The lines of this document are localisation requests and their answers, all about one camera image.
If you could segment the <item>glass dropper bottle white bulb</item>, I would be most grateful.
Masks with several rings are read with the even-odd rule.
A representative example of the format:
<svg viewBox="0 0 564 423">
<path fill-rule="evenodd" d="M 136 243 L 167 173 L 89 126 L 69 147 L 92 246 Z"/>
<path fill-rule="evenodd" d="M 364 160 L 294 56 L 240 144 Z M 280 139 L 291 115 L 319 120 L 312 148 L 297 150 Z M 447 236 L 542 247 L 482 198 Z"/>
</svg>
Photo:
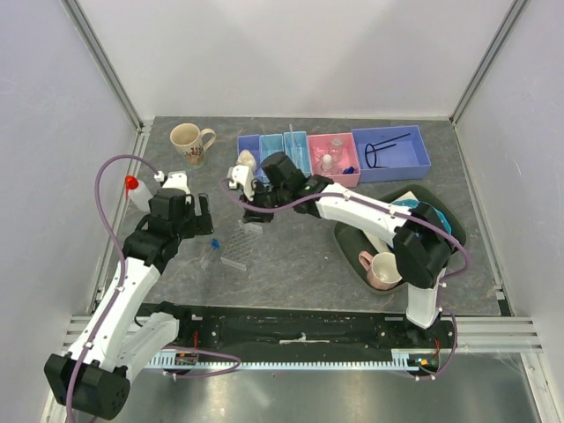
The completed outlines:
<svg viewBox="0 0 564 423">
<path fill-rule="evenodd" d="M 332 157 L 329 154 L 324 154 L 316 164 L 316 174 L 331 177 L 332 175 L 338 174 L 338 167 L 333 162 Z"/>
</svg>

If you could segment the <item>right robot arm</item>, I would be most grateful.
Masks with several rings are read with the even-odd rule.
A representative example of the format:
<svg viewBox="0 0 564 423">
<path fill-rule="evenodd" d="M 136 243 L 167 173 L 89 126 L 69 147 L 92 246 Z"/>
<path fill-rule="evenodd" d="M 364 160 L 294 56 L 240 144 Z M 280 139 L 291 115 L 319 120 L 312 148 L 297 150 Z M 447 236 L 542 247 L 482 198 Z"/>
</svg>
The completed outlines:
<svg viewBox="0 0 564 423">
<path fill-rule="evenodd" d="M 262 170 L 267 185 L 255 178 L 251 167 L 237 165 L 231 172 L 228 185 L 241 189 L 246 219 L 269 222 L 275 212 L 292 209 L 373 235 L 391 247 L 400 279 L 408 287 L 405 340 L 421 347 L 434 338 L 434 322 L 442 311 L 438 285 L 453 252 L 462 246 L 432 205 L 384 203 L 329 177 L 306 176 L 283 152 L 269 156 Z"/>
</svg>

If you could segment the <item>bag of white gloves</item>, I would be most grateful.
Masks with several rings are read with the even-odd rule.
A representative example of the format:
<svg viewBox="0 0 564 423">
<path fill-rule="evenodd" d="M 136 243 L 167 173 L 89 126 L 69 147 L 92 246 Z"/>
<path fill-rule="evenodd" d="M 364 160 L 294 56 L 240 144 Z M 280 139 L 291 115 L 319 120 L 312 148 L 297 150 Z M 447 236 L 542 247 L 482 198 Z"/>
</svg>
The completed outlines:
<svg viewBox="0 0 564 423">
<path fill-rule="evenodd" d="M 255 174 L 257 170 L 257 162 L 255 156 L 252 154 L 250 150 L 240 151 L 238 158 L 236 160 L 236 165 L 248 167 L 252 174 Z"/>
</svg>

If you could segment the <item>small glass stopper bottle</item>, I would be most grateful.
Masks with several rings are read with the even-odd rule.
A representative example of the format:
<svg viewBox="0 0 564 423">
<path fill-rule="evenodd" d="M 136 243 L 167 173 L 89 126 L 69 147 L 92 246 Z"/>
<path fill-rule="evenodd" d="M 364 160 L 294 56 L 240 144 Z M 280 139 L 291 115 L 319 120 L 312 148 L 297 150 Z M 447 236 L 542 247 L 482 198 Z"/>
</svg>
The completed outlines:
<svg viewBox="0 0 564 423">
<path fill-rule="evenodd" d="M 329 144 L 329 155 L 335 163 L 338 163 L 342 159 L 344 150 L 344 141 L 340 137 L 335 137 L 330 141 Z"/>
</svg>

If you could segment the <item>black metal ring stand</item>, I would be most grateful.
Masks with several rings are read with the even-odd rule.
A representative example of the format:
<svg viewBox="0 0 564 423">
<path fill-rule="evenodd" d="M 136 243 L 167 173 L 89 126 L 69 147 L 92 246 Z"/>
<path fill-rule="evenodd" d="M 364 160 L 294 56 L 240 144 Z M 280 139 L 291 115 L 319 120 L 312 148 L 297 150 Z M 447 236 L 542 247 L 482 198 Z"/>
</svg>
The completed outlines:
<svg viewBox="0 0 564 423">
<path fill-rule="evenodd" d="M 378 153 L 396 146 L 397 141 L 409 137 L 410 135 L 410 133 L 405 133 L 378 143 L 367 143 L 364 149 L 364 159 L 367 167 L 370 169 L 384 168 L 384 166 L 378 164 Z"/>
</svg>

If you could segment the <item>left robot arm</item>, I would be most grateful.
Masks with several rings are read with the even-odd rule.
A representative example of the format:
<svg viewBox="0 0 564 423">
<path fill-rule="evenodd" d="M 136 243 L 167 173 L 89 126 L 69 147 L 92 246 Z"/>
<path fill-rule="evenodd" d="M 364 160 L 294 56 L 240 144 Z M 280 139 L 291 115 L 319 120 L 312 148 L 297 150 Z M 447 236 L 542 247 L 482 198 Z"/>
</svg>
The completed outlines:
<svg viewBox="0 0 564 423">
<path fill-rule="evenodd" d="M 69 412 L 114 419 L 149 361 L 166 345 L 184 346 L 193 337 L 186 312 L 171 303 L 152 313 L 134 335 L 128 333 L 181 242 L 213 232 L 205 193 L 161 188 L 149 207 L 119 244 L 121 262 L 89 323 L 67 353 L 50 355 L 44 366 L 56 402 Z"/>
</svg>

